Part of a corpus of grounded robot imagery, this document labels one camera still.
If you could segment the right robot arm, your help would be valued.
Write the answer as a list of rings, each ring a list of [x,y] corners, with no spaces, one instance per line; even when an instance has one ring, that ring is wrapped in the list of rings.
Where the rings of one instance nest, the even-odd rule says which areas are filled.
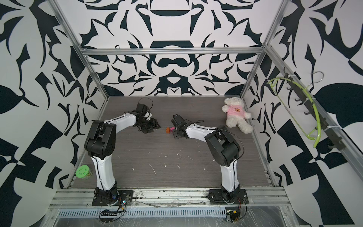
[[[228,129],[223,125],[219,127],[201,126],[188,122],[178,114],[173,116],[171,122],[174,125],[173,136],[175,139],[196,139],[208,145],[213,159],[221,168],[222,194],[230,198],[235,197],[240,191],[237,162],[241,147]]]

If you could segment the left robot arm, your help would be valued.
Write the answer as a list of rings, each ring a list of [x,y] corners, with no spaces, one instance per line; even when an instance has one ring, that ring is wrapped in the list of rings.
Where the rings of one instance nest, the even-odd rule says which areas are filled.
[[[107,204],[115,204],[120,196],[112,170],[112,154],[116,147],[116,134],[137,127],[144,134],[159,129],[158,121],[152,117],[151,109],[145,104],[137,104],[135,110],[105,121],[94,121],[87,135],[84,148],[91,157],[97,177],[95,195]]]

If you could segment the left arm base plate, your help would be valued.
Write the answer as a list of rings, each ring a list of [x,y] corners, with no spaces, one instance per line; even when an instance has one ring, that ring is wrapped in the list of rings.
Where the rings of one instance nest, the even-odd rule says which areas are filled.
[[[104,191],[99,188],[94,190],[92,206],[125,205],[132,201],[133,190]]]

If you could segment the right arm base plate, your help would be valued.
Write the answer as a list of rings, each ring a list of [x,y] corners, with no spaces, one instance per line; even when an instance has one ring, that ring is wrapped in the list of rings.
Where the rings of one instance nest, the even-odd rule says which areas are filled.
[[[225,189],[210,189],[207,198],[211,204],[249,204],[246,190],[240,188],[232,193]]]

